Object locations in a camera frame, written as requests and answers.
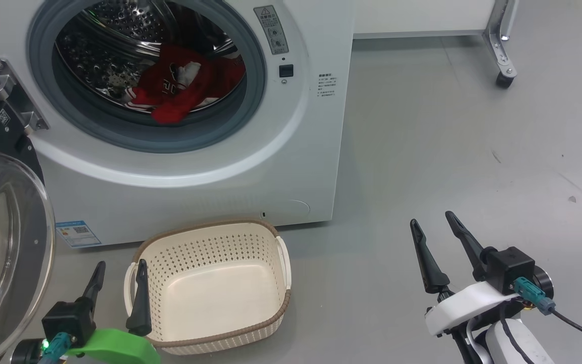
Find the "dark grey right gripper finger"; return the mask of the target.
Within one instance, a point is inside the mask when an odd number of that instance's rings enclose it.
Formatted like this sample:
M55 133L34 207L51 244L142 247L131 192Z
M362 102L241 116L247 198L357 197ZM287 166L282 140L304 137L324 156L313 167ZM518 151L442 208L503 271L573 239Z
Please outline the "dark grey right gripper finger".
M413 238L423 288L428 294L439 294L448 290L450 279L439 268L436 260L426 244L426 235L416 219L410 221L410 231Z
M446 211L445 217L453 234L462 243L471 263L473 278L475 281L485 281L487 279L488 255L495 252L496 249L491 246L481 246L453 211Z

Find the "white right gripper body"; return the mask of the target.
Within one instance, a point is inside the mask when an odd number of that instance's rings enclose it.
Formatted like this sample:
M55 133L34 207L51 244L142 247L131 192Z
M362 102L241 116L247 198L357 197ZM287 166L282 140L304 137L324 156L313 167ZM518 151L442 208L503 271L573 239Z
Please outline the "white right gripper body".
M472 284L439 302L425 314L427 331L431 336L438 336L518 296L517 293L504 295L487 282Z

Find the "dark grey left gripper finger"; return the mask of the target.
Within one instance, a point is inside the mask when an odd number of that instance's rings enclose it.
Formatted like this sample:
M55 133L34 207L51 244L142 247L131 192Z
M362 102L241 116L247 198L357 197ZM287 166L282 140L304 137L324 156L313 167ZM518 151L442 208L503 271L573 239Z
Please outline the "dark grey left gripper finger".
M148 265L140 259L128 271L127 283L132 283L126 295L126 302L131 304L131 311L126 320L126 329L135 336L146 337L152 332L152 314L150 308Z
M83 292L83 298L90 300L91 304L95 304L98 294L103 287L104 277L106 274L106 263L97 263L90 280Z

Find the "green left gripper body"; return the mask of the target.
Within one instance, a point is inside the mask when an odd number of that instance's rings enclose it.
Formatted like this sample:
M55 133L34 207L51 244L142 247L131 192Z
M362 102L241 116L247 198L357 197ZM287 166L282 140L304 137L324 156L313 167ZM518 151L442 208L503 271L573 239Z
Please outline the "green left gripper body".
M83 347L67 350L66 356L88 356L104 363L161 363L148 339L117 329L96 330Z

